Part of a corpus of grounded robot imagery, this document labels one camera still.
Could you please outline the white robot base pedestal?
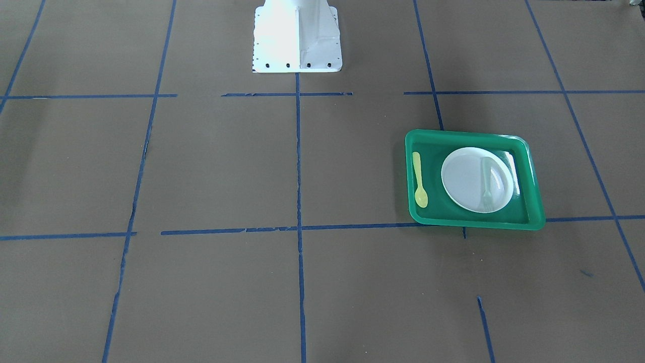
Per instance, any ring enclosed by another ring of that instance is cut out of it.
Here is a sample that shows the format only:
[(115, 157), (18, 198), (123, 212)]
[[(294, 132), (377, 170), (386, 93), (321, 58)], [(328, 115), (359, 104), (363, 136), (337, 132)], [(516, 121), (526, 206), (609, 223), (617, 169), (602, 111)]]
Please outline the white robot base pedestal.
[(336, 7), (327, 1), (265, 1), (254, 14), (252, 71), (339, 72), (343, 68)]

